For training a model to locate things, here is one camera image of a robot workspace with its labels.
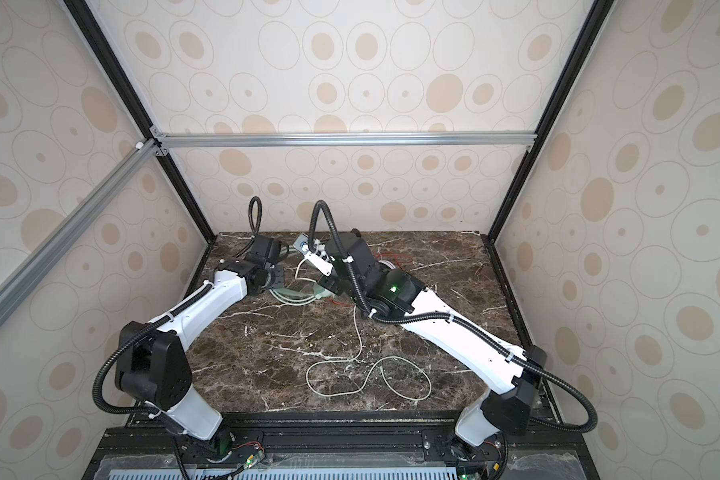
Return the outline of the mint green headphones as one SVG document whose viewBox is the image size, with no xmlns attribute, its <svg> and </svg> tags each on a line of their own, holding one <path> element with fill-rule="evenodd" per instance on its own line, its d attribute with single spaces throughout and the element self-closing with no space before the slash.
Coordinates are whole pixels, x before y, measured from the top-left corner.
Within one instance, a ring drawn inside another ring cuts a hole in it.
<svg viewBox="0 0 720 480">
<path fill-rule="evenodd" d="M 313 302 L 328 299 L 334 294 L 317 283 L 310 283 L 305 291 L 297 291 L 289 288 L 271 289 L 269 293 L 278 302 L 287 306 L 306 306 Z"/>
</svg>

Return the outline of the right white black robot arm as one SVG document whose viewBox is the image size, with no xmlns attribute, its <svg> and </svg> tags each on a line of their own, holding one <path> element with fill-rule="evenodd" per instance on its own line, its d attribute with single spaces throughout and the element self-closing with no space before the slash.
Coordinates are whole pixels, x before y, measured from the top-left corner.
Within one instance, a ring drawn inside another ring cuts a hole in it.
<svg viewBox="0 0 720 480">
<path fill-rule="evenodd" d="M 462 442 L 477 447 L 498 433 L 523 435 L 530 424 L 572 433 L 588 433 L 597 426 L 590 400 L 545 370 L 542 349 L 525 350 L 487 332 L 408 271 L 383 264 L 359 233 L 339 233 L 326 243 L 314 240 L 304 253 L 321 272 L 327 289 L 348 295 L 369 319 L 400 326 L 433 343 L 483 381 L 485 393 L 465 407 L 456 422 L 455 435 Z M 578 401 L 586 420 L 554 423 L 533 416 L 542 382 Z"/>
</svg>

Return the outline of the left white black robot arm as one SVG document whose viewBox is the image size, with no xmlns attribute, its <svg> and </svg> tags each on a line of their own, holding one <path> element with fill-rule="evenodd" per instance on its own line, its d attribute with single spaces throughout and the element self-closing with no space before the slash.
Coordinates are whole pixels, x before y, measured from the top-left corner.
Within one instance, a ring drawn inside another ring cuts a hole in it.
<svg viewBox="0 0 720 480">
<path fill-rule="evenodd" d="M 211 280 L 147 323 L 131 322 L 92 385 L 92 400 L 106 413 L 146 413 L 165 418 L 178 432 L 210 442 L 219 437 L 222 414 L 193 385 L 186 352 L 225 310 L 275 288 L 288 247 L 255 235 L 241 257 L 222 259 Z"/>
</svg>

